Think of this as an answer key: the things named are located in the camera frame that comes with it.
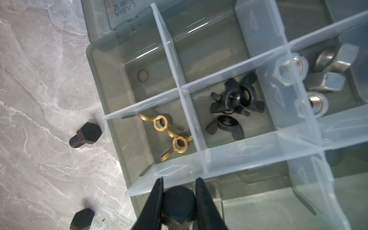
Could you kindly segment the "brass wing nut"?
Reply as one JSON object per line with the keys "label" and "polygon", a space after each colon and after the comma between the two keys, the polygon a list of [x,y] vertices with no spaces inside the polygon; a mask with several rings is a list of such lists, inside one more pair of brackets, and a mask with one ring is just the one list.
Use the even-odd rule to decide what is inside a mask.
{"label": "brass wing nut", "polygon": [[189,143],[193,140],[192,136],[189,136],[187,138],[184,137],[177,137],[173,140],[172,142],[172,147],[166,151],[161,157],[160,160],[162,162],[164,162],[165,160],[167,160],[174,152],[177,153],[184,153],[187,151],[188,147],[189,147]]}
{"label": "brass wing nut", "polygon": [[166,132],[171,138],[179,137],[179,132],[172,126],[171,117],[168,114],[154,116],[152,114],[141,112],[139,118],[144,121],[153,122],[154,128],[159,132]]}

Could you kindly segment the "black wing nut cluster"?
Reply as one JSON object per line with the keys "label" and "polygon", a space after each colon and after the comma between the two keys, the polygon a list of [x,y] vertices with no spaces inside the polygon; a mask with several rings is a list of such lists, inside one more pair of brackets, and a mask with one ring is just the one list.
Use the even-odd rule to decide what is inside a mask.
{"label": "black wing nut cluster", "polygon": [[257,93],[253,84],[257,81],[257,75],[254,72],[248,72],[240,81],[240,90],[242,92],[241,105],[247,109],[259,113],[265,110],[265,103],[257,99]]}
{"label": "black wing nut cluster", "polygon": [[211,113],[223,113],[231,115],[238,113],[245,117],[250,116],[250,112],[241,106],[242,92],[240,85],[235,79],[228,79],[224,83],[225,91],[221,94],[212,92],[211,98],[215,100],[210,106]]}

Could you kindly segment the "black hex bolt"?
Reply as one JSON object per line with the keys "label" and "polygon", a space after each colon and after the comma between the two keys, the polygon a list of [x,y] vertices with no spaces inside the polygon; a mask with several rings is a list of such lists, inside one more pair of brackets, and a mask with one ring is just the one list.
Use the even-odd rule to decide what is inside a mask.
{"label": "black hex bolt", "polygon": [[163,194],[162,224],[170,230],[188,230],[196,221],[197,205],[194,192],[175,186]]}
{"label": "black hex bolt", "polygon": [[89,230],[94,218],[95,212],[91,209],[83,209],[75,213],[70,230]]}
{"label": "black hex bolt", "polygon": [[102,130],[97,124],[87,122],[77,130],[76,135],[70,139],[69,145],[72,148],[79,148],[84,144],[94,144],[101,135]]}

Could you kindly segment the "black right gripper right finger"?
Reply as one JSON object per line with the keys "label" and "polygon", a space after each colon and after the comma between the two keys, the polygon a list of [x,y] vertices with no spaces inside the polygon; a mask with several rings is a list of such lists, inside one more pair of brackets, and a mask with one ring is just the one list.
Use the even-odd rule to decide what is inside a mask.
{"label": "black right gripper right finger", "polygon": [[199,230],[228,230],[221,218],[212,196],[202,178],[195,181],[195,199],[197,206],[197,225]]}

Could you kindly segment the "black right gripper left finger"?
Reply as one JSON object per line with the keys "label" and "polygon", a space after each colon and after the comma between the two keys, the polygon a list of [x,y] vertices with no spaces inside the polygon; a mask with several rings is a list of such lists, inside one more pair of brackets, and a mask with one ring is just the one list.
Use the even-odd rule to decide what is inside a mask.
{"label": "black right gripper left finger", "polygon": [[132,230],[161,230],[163,205],[163,178],[156,180],[147,202]]}

